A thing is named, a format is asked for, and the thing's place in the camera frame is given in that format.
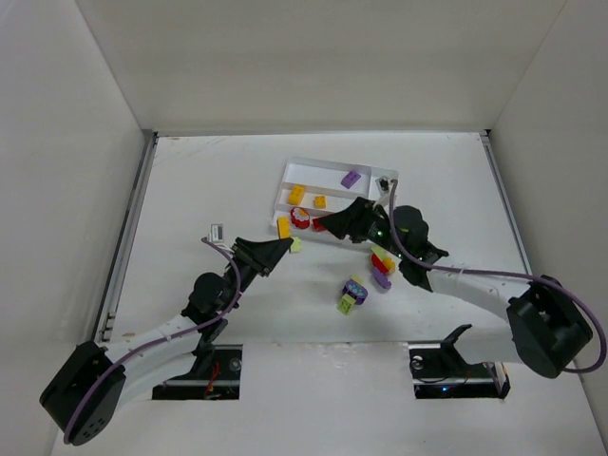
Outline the light green lego plate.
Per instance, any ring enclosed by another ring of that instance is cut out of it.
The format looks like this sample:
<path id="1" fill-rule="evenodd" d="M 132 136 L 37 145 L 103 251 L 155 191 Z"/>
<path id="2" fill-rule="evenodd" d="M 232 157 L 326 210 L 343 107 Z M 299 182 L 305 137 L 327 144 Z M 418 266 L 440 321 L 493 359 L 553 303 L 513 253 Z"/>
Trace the light green lego plate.
<path id="1" fill-rule="evenodd" d="M 296 254 L 299 253 L 302 249 L 302 242 L 299 237 L 291 237 L 292 244 L 290 246 L 290 253 Z"/>

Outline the yellow long lego brick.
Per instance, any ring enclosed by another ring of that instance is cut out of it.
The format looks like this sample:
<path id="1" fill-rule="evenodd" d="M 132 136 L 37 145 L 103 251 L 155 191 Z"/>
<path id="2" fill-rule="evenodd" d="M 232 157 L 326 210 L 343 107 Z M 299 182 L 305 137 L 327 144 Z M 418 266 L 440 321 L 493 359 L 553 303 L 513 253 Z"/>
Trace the yellow long lego brick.
<path id="1" fill-rule="evenodd" d="M 291 224 L 287 217 L 281 216 L 276 219 L 276 229 L 279 238 L 289 238 L 291 236 Z"/>

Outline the red large lego brick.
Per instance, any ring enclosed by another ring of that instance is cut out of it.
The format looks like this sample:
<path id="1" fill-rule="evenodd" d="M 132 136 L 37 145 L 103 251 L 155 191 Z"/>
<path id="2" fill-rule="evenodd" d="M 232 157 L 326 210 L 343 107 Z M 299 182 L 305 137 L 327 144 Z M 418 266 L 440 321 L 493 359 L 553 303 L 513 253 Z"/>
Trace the red large lego brick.
<path id="1" fill-rule="evenodd" d="M 323 218 L 313 218 L 312 219 L 312 229 L 317 232 L 325 232 L 327 228 L 323 224 Z"/>

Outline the yellow small lego brick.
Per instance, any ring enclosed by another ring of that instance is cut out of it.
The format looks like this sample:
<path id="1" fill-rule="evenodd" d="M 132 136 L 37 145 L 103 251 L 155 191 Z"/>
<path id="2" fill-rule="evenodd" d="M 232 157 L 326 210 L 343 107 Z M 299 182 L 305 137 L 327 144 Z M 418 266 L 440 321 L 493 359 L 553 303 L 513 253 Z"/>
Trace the yellow small lego brick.
<path id="1" fill-rule="evenodd" d="M 316 209 L 325 209 L 327 207 L 327 201 L 325 196 L 316 196 L 313 199 L 313 206 Z"/>

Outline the red rounded lego brick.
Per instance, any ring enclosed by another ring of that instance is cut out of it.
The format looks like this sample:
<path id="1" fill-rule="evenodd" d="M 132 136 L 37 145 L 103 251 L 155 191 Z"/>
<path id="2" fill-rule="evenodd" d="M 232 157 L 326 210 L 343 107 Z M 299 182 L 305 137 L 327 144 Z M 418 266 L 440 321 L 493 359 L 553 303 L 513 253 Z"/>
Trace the red rounded lego brick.
<path id="1" fill-rule="evenodd" d="M 292 225 L 299 230 L 306 230 L 311 225 L 310 215 L 301 207 L 293 207 L 290 217 Z"/>

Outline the purple butterfly lego brick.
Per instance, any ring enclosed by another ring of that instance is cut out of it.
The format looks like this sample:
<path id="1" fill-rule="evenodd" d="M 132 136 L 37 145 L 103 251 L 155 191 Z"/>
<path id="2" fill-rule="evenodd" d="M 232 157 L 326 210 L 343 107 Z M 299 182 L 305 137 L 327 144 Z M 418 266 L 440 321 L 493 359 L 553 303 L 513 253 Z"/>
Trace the purple butterfly lego brick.
<path id="1" fill-rule="evenodd" d="M 351 189 L 360 179 L 361 175 L 357 171 L 351 170 L 343 177 L 341 185 L 347 189 Z"/>

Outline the yellow butterfly lego brick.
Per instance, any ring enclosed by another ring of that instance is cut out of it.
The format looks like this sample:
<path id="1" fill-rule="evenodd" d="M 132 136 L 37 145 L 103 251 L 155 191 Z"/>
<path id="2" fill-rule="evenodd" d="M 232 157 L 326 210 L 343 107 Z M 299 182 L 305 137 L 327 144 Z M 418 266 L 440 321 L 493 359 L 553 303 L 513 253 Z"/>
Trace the yellow butterfly lego brick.
<path id="1" fill-rule="evenodd" d="M 304 199 L 305 193 L 305 186 L 299 184 L 294 185 L 288 196 L 288 203 L 293 206 L 299 206 Z"/>

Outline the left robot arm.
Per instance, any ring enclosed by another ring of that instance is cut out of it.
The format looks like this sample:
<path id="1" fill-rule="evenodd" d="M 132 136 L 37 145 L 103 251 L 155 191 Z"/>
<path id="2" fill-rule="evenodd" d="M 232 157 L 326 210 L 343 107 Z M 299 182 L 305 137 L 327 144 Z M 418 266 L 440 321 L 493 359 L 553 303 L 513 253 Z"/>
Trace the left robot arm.
<path id="1" fill-rule="evenodd" d="M 39 403 L 63 433 L 81 446 L 105 429 L 114 413 L 146 390 L 209 361 L 227 315 L 253 280 L 268 276 L 288 253 L 289 237 L 268 241 L 237 238 L 230 250 L 217 247 L 227 265 L 222 274 L 200 275 L 187 304 L 157 328 L 125 340 L 76 346 L 40 395 Z"/>

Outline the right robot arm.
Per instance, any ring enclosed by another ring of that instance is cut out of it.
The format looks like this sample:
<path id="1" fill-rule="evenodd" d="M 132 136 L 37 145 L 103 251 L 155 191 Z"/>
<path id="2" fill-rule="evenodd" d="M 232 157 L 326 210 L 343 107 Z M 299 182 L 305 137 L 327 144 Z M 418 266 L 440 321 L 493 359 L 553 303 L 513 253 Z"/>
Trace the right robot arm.
<path id="1" fill-rule="evenodd" d="M 322 217 L 317 225 L 338 239 L 369 241 L 398 258 L 398 269 L 412 286 L 458 298 L 495 314 L 504 330 L 475 339 L 463 324 L 441 341 L 414 350 L 430 376 L 454 376 L 485 362 L 526 365 L 545 378 L 571 372 L 570 363 L 592 338 L 599 341 L 598 360 L 607 358 L 607 339 L 598 320 L 554 278 L 468 268 L 428 239 L 428 224 L 419 209 L 356 199 L 346 209 Z"/>

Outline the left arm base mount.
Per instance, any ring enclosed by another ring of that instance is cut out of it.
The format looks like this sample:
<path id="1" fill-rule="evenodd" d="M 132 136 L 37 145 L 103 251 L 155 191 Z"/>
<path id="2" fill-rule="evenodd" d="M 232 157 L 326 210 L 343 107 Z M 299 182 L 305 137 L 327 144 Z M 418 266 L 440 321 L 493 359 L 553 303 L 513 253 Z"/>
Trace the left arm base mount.
<path id="1" fill-rule="evenodd" d="M 242 344 L 214 344 L 195 351 L 187 373 L 152 389 L 154 401 L 236 401 L 240 396 Z"/>

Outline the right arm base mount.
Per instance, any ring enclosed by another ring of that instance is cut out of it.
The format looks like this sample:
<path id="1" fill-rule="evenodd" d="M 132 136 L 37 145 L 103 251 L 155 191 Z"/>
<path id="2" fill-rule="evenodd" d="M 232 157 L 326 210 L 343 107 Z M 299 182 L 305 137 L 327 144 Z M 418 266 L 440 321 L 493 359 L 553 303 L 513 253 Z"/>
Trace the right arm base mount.
<path id="1" fill-rule="evenodd" d="M 408 364 L 416 399 L 506 398 L 511 385 L 504 365 L 494 362 L 469 364 L 456 348 L 456 343 L 471 328 L 471 324 L 461 325 L 441 340 L 408 345 Z"/>

